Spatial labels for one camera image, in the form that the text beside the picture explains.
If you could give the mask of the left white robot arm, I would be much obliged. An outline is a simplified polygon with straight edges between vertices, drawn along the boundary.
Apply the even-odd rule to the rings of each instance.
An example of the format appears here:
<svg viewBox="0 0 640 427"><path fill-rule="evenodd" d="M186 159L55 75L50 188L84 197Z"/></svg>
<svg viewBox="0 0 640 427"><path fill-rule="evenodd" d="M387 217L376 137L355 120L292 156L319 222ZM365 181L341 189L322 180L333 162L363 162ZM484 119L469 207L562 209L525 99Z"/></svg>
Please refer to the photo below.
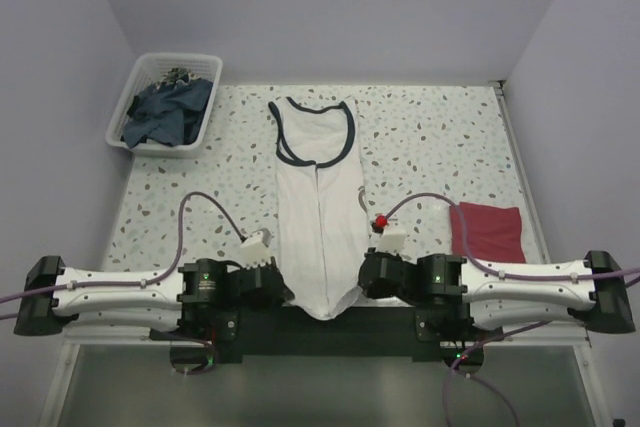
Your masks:
<svg viewBox="0 0 640 427"><path fill-rule="evenodd" d="M93 272L45 256L27 274L13 332L39 337L71 324L136 326L210 341L226 337L240 309L277 308L293 297L273 262L243 268L199 259L171 273Z"/></svg>

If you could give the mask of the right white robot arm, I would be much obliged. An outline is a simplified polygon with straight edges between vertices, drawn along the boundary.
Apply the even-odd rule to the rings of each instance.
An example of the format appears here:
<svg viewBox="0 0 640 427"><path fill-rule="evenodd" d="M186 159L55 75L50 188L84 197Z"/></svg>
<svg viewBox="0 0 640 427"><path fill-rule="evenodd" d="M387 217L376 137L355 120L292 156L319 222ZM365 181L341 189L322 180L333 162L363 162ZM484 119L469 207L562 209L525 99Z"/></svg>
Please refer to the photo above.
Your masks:
<svg viewBox="0 0 640 427"><path fill-rule="evenodd" d="M466 340L503 327L572 322L590 332L636 330L625 271L606 251L552 264L489 262L432 254L411 263L366 253L358 285L370 299L395 297L417 309L419 323L444 340Z"/></svg>

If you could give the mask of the red tank top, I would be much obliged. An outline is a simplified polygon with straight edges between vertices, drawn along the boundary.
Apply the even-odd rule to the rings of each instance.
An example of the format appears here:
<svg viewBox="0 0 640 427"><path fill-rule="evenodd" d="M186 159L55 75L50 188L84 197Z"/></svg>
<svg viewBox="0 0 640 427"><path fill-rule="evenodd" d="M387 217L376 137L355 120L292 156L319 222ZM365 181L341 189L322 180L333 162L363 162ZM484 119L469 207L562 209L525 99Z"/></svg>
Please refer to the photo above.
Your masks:
<svg viewBox="0 0 640 427"><path fill-rule="evenodd" d="M467 241L474 257L482 261L525 263L522 218L517 207L500 208L461 202Z"/></svg>

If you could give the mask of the white tank top navy trim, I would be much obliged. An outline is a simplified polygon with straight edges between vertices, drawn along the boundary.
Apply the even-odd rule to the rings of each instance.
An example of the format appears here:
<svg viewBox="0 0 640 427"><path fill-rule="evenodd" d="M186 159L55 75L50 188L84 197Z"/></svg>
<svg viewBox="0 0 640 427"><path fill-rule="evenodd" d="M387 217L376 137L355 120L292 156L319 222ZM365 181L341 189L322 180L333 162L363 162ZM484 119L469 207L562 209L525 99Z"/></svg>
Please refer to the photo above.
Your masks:
<svg viewBox="0 0 640 427"><path fill-rule="evenodd" d="M292 303L328 321L360 295L369 245L358 124L346 102L313 109L268 104L277 128L278 265Z"/></svg>

